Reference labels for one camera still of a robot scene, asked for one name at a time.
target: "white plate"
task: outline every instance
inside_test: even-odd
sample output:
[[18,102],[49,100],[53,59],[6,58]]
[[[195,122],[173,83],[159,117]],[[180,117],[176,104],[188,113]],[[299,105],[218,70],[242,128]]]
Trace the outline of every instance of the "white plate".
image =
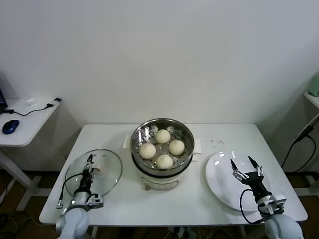
[[[223,151],[213,155],[206,165],[206,180],[216,197],[229,207],[240,211],[240,195],[249,188],[233,176],[230,159],[232,159],[243,173],[253,172],[248,155],[237,151]],[[269,180],[265,175],[263,183],[268,191],[271,190]],[[242,200],[243,210],[252,212],[257,210],[257,204],[252,192],[246,192]]]

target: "floor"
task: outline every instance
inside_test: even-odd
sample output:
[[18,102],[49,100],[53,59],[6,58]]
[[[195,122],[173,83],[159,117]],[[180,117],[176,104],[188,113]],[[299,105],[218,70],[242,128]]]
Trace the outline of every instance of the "floor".
[[[12,177],[5,173],[4,171],[0,172],[0,192],[5,190],[4,178],[7,183],[10,182]],[[57,174],[48,174],[43,176],[39,186],[41,188],[50,188],[54,185],[54,182],[57,178]],[[307,181],[302,176],[288,176],[290,183],[294,187],[306,187],[308,186]],[[15,239],[56,239],[58,235],[52,231],[54,227],[49,226],[39,226],[34,224],[31,220],[27,220],[25,223],[21,223],[18,225],[17,233],[12,237],[8,233],[14,224],[11,220],[8,220],[4,226],[1,226],[1,214],[6,213],[9,214],[16,223],[22,222],[27,217],[32,217],[37,223],[39,215],[41,213],[41,209],[45,204],[45,197],[33,197],[31,198],[29,204],[26,207],[24,213],[17,212],[15,209],[22,198],[25,189],[19,183],[15,183],[13,188],[7,194],[7,197],[0,207],[0,239],[3,238],[15,238]],[[316,239],[319,235],[319,200],[317,197],[301,197],[301,202],[304,205],[305,209],[308,212],[309,218],[306,222],[301,223],[303,232],[305,234],[305,239]],[[247,226],[245,227],[246,231],[253,230],[257,226]],[[232,237],[233,239],[241,239],[239,227],[228,226],[223,227]],[[198,239],[204,239],[210,230],[213,227],[196,227],[193,228],[194,231],[198,235]],[[97,239],[177,239],[173,233],[168,234],[167,228],[117,228],[117,227],[105,227],[99,228],[97,232]],[[210,237],[210,239],[229,239],[223,233],[216,233],[214,237]]]

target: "table leg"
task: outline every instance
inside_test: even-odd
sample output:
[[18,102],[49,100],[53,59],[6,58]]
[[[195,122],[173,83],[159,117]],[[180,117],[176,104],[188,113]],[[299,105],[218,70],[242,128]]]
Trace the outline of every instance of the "table leg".
[[91,233],[91,238],[95,239],[96,238],[96,233],[98,232],[98,227],[94,226],[92,229],[92,233]]
[[11,190],[11,188],[13,187],[14,183],[15,183],[15,178],[12,178],[12,180],[11,180],[11,181],[9,182],[9,184],[8,184],[7,189],[5,189],[5,190],[3,191],[3,193],[1,194],[1,196],[0,196],[0,202],[2,202],[2,201],[4,200],[5,195],[8,194],[8,192],[9,192],[9,191]]
[[319,198],[319,180],[315,181],[311,175],[306,176],[307,181],[310,184],[308,188],[295,188],[295,192],[298,196],[317,196]]
[[20,184],[22,184],[29,192],[37,192],[39,188],[34,185],[31,179],[19,169],[2,151],[0,151],[0,166],[11,174]]
[[[33,184],[36,186],[41,180],[40,176],[36,176],[33,179]],[[24,196],[22,197],[21,201],[19,202],[16,210],[17,211],[24,211],[26,205],[28,204],[30,198],[32,196],[38,196],[38,197],[48,197],[50,195],[51,188],[39,188],[39,190],[36,193],[29,192],[28,190],[25,192]]]
[[38,188],[37,184],[41,180],[41,177],[36,176],[31,180],[21,169],[18,168],[1,150],[0,150],[0,166],[10,173],[14,180],[12,180],[9,186],[12,187],[15,180],[26,188],[26,193],[22,197],[18,204],[17,211],[23,211],[32,196],[47,197],[49,196],[50,188]]

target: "white wall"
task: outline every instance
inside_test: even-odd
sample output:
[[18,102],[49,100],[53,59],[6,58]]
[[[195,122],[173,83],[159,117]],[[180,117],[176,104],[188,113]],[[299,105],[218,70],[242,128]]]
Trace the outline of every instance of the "white wall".
[[[83,124],[155,117],[255,122],[271,144],[319,69],[318,8],[317,0],[1,1],[0,65],[19,97],[64,100],[55,131],[35,139],[50,139],[49,155],[67,153]],[[298,132],[306,116],[287,124]],[[31,167],[22,155],[24,169],[48,168],[50,156],[33,156]]]

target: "perforated steamer tray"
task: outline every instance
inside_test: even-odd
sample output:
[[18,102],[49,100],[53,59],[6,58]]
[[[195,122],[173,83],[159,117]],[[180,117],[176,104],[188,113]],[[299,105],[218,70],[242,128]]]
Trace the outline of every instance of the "perforated steamer tray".
[[[168,143],[159,144],[156,141],[155,135],[160,129],[166,129],[170,133],[171,137]],[[174,156],[170,153],[168,147],[173,140],[181,140],[185,144],[185,151],[182,155]],[[143,159],[140,156],[140,148],[142,144],[145,143],[151,143],[156,148],[156,154],[151,159]],[[134,164],[142,172],[154,177],[172,177],[185,170],[192,161],[194,146],[195,140],[191,131],[184,124],[166,118],[153,119],[145,122],[134,131],[130,142],[130,150]],[[169,155],[173,159],[173,167],[169,169],[156,168],[156,159],[160,155]]]

